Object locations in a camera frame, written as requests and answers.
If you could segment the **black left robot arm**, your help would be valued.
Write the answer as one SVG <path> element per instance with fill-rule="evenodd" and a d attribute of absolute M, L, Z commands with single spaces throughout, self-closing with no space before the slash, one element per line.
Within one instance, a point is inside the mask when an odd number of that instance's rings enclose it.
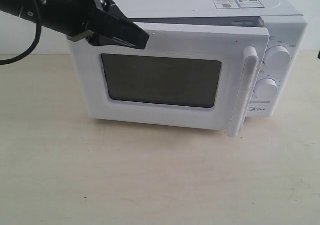
<path fill-rule="evenodd" d="M 144 50 L 149 34 L 128 19 L 113 0 L 0 0 L 0 10 L 94 47 Z"/>

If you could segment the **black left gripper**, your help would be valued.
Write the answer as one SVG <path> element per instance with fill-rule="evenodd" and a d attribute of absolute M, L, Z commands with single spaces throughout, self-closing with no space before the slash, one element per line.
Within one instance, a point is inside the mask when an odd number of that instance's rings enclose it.
<path fill-rule="evenodd" d="M 144 50 L 150 38 L 113 0 L 37 0 L 37 27 L 42 26 L 94 47 Z"/>

